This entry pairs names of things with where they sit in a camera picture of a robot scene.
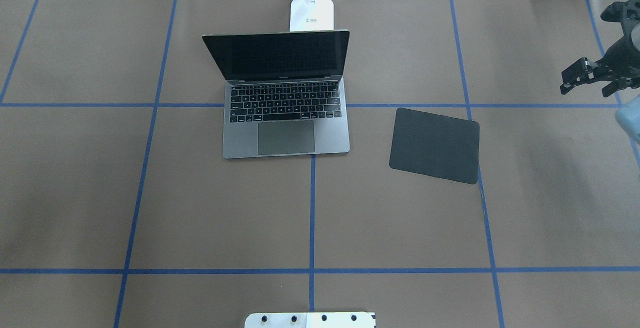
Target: laptop screen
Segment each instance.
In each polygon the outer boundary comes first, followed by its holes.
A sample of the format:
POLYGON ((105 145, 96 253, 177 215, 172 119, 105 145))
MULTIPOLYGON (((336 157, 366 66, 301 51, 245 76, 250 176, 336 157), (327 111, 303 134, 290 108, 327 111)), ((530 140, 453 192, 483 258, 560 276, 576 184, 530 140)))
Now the laptop screen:
POLYGON ((302 79, 342 75, 348 31, 202 36, 227 80, 302 79))

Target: open laptop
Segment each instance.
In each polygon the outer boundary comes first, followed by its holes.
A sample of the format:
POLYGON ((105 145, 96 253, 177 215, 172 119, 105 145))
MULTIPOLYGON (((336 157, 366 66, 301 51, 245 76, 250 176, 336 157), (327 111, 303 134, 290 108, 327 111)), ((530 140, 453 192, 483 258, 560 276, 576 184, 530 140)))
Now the open laptop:
POLYGON ((202 39, 226 79, 222 157, 349 151, 348 31, 202 39))

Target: gray tabletop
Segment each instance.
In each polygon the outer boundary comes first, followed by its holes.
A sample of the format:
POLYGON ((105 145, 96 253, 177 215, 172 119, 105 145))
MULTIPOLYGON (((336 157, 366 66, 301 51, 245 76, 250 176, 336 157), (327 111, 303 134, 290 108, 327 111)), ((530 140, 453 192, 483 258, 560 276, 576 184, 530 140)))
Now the gray tabletop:
POLYGON ((351 151, 237 161, 201 35, 291 0, 0 1, 1 326, 640 321, 638 92, 559 88, 619 0, 333 0, 351 151), (398 107, 479 122, 478 184, 389 168, 398 107))

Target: keyboard key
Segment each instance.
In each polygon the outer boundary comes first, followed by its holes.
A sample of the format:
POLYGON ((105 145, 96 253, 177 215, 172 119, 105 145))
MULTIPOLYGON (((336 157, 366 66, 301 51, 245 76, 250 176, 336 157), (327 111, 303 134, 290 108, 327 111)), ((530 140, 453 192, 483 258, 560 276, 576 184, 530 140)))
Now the keyboard key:
POLYGON ((300 118, 300 113, 288 113, 288 114, 270 114, 263 115, 263 121, 272 121, 272 120, 295 120, 300 118))

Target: black mouse pad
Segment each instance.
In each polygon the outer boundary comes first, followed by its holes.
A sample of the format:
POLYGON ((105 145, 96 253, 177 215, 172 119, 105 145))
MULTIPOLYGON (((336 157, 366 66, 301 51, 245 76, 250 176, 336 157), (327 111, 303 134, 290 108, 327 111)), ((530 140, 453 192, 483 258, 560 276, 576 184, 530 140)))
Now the black mouse pad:
POLYGON ((399 108, 389 166, 467 184, 478 182, 480 124, 399 108))

